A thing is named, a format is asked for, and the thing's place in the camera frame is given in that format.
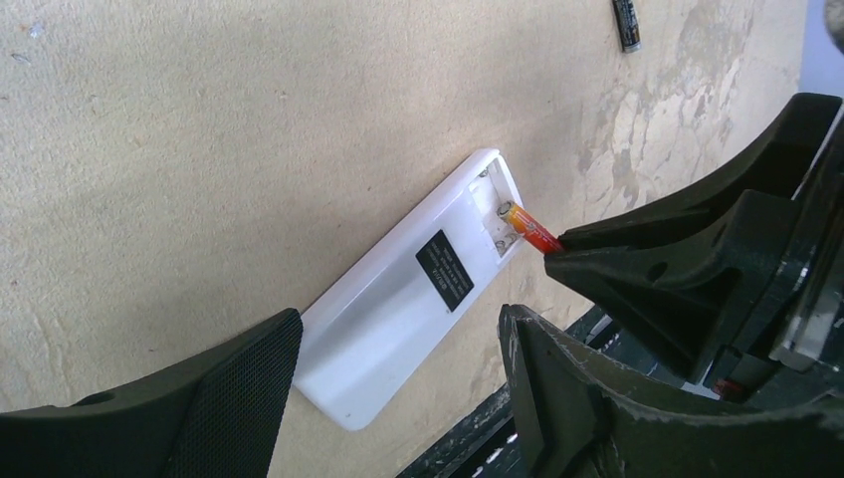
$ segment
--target battery compartment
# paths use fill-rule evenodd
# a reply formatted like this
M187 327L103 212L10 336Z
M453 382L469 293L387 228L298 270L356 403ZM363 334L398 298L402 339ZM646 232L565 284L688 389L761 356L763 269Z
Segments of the battery compartment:
M500 161L499 156L475 177L469 184L469 192L481 214L484 228L490 236L493 247L496 248L499 258L503 258L521 237L513 226L498 216L498 208L503 202L519 202L518 198L513 197Z

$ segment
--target black battery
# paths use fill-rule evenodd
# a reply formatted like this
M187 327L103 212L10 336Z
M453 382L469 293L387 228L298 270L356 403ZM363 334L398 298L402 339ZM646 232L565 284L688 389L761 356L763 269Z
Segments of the black battery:
M618 36L621 38L621 51L638 52L642 48L642 40L639 38L639 20L636 18L633 0L612 0L612 9L615 10Z

